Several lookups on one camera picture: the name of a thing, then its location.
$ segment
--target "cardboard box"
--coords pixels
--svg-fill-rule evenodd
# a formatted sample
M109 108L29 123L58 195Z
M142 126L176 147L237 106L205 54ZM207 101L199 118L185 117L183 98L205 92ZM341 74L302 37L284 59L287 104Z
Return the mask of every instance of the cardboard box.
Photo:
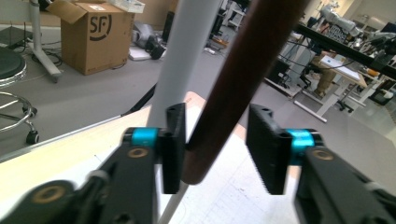
M125 64L134 13L104 1L54 1L47 8L61 18L62 59L84 75Z

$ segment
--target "sf logo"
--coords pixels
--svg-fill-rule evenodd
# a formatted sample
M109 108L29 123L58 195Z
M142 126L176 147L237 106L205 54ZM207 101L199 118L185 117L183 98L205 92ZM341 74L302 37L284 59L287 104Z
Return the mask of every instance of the sf logo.
M90 40L99 41L105 39L111 30L111 15L91 17Z

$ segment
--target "stool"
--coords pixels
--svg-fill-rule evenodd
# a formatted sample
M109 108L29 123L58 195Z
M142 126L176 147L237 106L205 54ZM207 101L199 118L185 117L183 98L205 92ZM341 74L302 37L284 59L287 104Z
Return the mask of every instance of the stool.
M0 89L15 84L25 77L25 74L26 61L22 56L11 49L0 48ZM0 97L9 99L9 103L0 105L0 111L4 110L6 107L10 107L11 105L22 104L22 111L24 113L22 118L0 113L0 119L15 121L15 123L11 125L0 127L0 133L11 130L20 124L25 123L30 127L30 132L26 137L26 143L37 143L39 138L38 132L33 123L29 120L29 118L32 118L37 114L37 109L32 107L29 101L23 97L12 93L0 91Z

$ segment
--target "gray floor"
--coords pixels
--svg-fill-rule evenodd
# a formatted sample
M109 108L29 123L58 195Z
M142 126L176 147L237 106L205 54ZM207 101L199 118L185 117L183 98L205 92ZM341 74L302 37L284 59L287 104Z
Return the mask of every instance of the gray floor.
M58 29L44 29L43 42L60 40ZM45 46L57 48L59 45ZM38 109L33 119L41 141L86 127L105 119L114 118L127 111L146 91L155 84L163 61L129 61L117 70L107 70L91 76L83 76L63 64L64 71L59 83L54 84L42 66L32 62L30 55L24 56L28 62L28 75L23 82L2 89L28 98ZM224 56L203 52L198 68L194 72L189 90L207 98L216 80ZM314 108L311 100L298 95L299 101ZM331 108L325 115L324 124L300 107L262 83L252 103L265 105L275 112L275 120L284 128L314 128L322 133L327 146L352 163L375 181L396 193L396 149L387 136L394 130L394 123L384 119L383 107L368 103L367 108L359 108L352 115ZM240 123L246 125L246 115ZM0 134L0 156L15 151L24 144L28 129L19 127Z

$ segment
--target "dark brown cylinder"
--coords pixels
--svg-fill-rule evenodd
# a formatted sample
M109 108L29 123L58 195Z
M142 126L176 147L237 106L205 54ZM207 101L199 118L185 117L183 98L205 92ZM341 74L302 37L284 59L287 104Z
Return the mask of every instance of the dark brown cylinder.
M204 179L308 2L251 2L188 143L182 174L185 183L199 184Z

